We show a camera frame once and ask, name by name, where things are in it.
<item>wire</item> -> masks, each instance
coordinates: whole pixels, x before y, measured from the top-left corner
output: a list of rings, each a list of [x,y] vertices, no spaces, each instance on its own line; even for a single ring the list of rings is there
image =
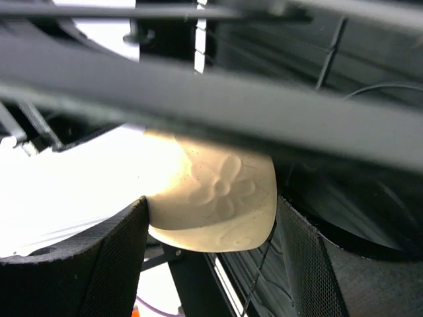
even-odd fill
[[[147,309],[149,309],[150,311],[152,311],[152,312],[154,312],[154,313],[156,313],[156,314],[158,314],[158,315],[160,315],[160,316],[163,316],[163,317],[185,317],[185,315],[184,314],[177,314],[177,315],[174,315],[174,314],[169,314],[169,313],[167,313],[167,312],[163,312],[162,310],[159,310],[159,309],[157,309],[157,308],[155,308],[155,307],[152,307],[150,304],[148,304],[147,302],[145,302],[144,300],[142,300],[141,299],[141,297],[139,297],[138,295],[137,295],[137,297],[136,297],[136,299],[137,299],[137,301],[138,302],[140,302],[144,307],[146,307]]]
[[[363,94],[365,92],[370,92],[370,91],[373,91],[373,90],[379,90],[379,89],[384,89],[384,88],[402,88],[402,89],[411,89],[411,90],[423,92],[422,86],[416,86],[416,84],[413,84],[413,83],[397,83],[397,82],[380,83],[380,84],[366,86],[364,88],[358,89],[358,90],[352,92],[351,94],[349,94],[348,96],[346,96],[344,99],[349,99],[351,97],[358,96],[358,95]]]

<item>black frame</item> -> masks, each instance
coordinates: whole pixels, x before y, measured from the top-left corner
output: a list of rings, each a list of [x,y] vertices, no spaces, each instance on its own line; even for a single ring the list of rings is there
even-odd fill
[[[347,17],[395,26],[407,32],[423,31],[421,7],[358,0],[293,0],[292,3],[345,15],[328,48],[316,90],[328,75]],[[0,17],[194,22],[199,18],[232,22],[310,19],[306,14],[275,17],[240,9],[207,7],[199,11],[192,5],[143,5],[116,10],[0,4]],[[341,172],[360,169],[382,177],[388,177],[385,175],[388,170],[389,177],[394,176],[396,182],[404,180],[404,184],[421,180],[423,175],[420,137],[423,115],[417,110],[343,100],[331,94],[316,94],[255,77],[241,79],[217,71],[198,76],[191,65],[151,57],[144,57],[136,65],[116,56],[53,43],[9,36],[0,36],[0,41],[0,97],[5,100],[19,96],[27,102],[30,100],[31,107],[33,103],[107,122],[166,129],[246,147],[286,162],[300,160]],[[254,106],[247,107],[246,100]],[[165,258],[178,251],[170,246],[163,249]],[[234,316],[207,255],[184,252],[183,260],[173,261],[169,266],[187,316]]]

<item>embossed flower design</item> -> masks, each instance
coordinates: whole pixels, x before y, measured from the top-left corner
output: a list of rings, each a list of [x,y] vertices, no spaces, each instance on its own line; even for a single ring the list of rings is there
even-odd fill
[[[228,156],[218,166],[217,172],[202,162],[194,163],[191,173],[200,187],[189,195],[190,203],[210,209],[210,217],[216,214],[221,220],[230,219],[240,208],[240,203],[243,208],[256,208],[254,199],[251,199],[256,185],[243,172],[239,157]]]

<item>gray metal beam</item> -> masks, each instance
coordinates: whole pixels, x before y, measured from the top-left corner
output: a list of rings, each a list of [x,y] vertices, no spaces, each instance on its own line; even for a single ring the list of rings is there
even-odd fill
[[[310,160],[423,174],[423,113],[244,74],[1,36],[0,98]]]

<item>black cable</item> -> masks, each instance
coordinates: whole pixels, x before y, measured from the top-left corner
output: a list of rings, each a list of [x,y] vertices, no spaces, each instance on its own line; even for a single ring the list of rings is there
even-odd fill
[[[350,93],[344,99],[349,99],[353,96],[358,96],[365,92],[370,92],[370,91],[384,89],[384,88],[402,88],[402,89],[411,89],[411,90],[423,92],[423,86],[416,86],[416,84],[413,84],[413,83],[391,82],[391,83],[380,83],[376,85],[366,86],[364,88],[358,89]]]

